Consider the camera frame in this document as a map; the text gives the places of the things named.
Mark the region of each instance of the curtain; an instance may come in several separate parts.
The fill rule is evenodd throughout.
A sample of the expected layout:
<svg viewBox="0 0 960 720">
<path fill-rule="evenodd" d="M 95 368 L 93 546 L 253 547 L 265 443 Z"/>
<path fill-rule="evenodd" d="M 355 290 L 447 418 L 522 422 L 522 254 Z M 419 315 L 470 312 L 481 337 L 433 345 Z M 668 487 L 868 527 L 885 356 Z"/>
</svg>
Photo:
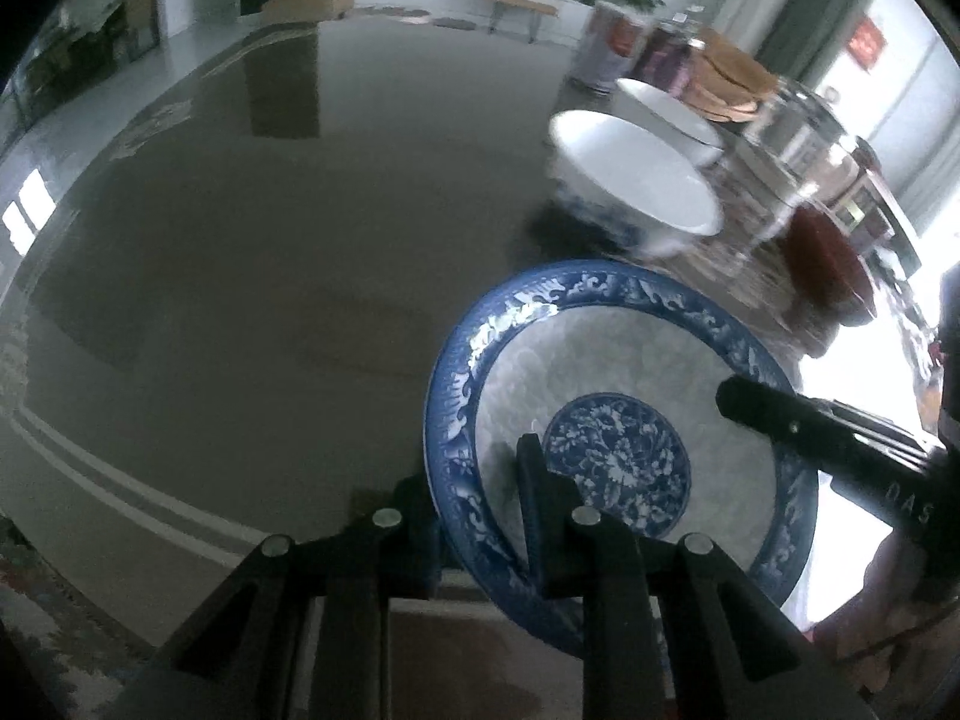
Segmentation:
<svg viewBox="0 0 960 720">
<path fill-rule="evenodd" d="M 757 61 L 771 73 L 817 86 L 870 1 L 788 0 L 757 52 Z"/>
<path fill-rule="evenodd" d="M 896 200 L 922 235 L 960 190 L 960 114 L 941 143 L 901 189 Z"/>
</svg>

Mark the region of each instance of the bench leg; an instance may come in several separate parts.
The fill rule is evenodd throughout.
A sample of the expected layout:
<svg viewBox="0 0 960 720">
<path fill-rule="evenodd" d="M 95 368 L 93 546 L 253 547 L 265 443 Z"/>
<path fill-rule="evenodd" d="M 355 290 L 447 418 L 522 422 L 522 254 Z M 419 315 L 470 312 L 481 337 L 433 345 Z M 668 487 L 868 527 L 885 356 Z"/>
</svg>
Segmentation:
<svg viewBox="0 0 960 720">
<path fill-rule="evenodd" d="M 490 33 L 493 33 L 493 30 L 496 29 L 496 25 L 500 23 L 500 19 L 503 17 L 503 11 L 507 9 L 502 2 L 495 2 L 493 4 L 493 13 L 490 14 Z"/>
<path fill-rule="evenodd" d="M 539 10 L 530 11 L 530 42 L 536 42 L 536 33 L 539 32 L 539 23 L 541 18 L 544 16 Z"/>
</svg>

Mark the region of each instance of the wooden bench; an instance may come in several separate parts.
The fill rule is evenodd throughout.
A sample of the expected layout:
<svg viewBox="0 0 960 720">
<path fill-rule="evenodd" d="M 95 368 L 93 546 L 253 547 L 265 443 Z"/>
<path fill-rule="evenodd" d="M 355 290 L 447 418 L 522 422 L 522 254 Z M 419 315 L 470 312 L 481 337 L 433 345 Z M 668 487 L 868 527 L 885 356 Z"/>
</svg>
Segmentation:
<svg viewBox="0 0 960 720">
<path fill-rule="evenodd" d="M 520 8 L 530 11 L 530 42 L 536 41 L 536 33 L 539 30 L 541 19 L 546 16 L 555 16 L 558 13 L 555 5 L 548 5 L 546 2 L 537 2 L 536 0 L 487 0 L 493 3 L 493 13 L 490 17 L 490 30 L 496 30 L 496 25 L 500 22 L 504 12 L 508 7 Z"/>
</svg>

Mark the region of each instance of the white bowl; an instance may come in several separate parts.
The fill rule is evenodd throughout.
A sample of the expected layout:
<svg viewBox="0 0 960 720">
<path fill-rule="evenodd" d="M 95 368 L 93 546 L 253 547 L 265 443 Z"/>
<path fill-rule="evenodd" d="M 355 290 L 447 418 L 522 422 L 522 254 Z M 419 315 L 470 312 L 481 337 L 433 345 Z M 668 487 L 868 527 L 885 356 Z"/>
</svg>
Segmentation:
<svg viewBox="0 0 960 720">
<path fill-rule="evenodd" d="M 723 151 L 720 133 L 712 124 L 680 100 L 643 81 L 618 79 L 611 112 L 663 138 L 697 167 L 709 165 Z"/>
<path fill-rule="evenodd" d="M 713 191 L 689 160 L 636 124 L 594 111 L 550 119 L 558 200 L 633 254 L 667 256 L 720 231 Z"/>
</svg>

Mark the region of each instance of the silver bolt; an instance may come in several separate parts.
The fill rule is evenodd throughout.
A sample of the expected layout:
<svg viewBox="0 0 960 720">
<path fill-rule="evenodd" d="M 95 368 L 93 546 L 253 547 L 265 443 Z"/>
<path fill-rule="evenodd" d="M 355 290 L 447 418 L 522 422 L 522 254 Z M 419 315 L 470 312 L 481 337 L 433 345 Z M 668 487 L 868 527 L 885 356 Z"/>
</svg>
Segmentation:
<svg viewBox="0 0 960 720">
<path fill-rule="evenodd" d="M 592 506 L 578 506 L 570 512 L 570 517 L 578 525 L 596 525 L 600 521 L 600 512 Z"/>
<path fill-rule="evenodd" d="M 396 509 L 377 509 L 373 513 L 373 524 L 377 528 L 395 528 L 403 522 L 403 514 Z"/>
<path fill-rule="evenodd" d="M 263 553 L 265 557 L 280 557 L 281 555 L 286 555 L 290 551 L 290 546 L 293 543 L 289 536 L 280 536 L 277 533 L 275 536 L 267 536 L 263 539 L 263 543 L 260 545 L 260 552 Z"/>
<path fill-rule="evenodd" d="M 690 533 L 689 536 L 683 538 L 683 546 L 693 552 L 694 555 L 709 555 L 713 549 L 713 541 L 710 540 L 709 536 L 704 536 L 702 533 Z"/>
</svg>

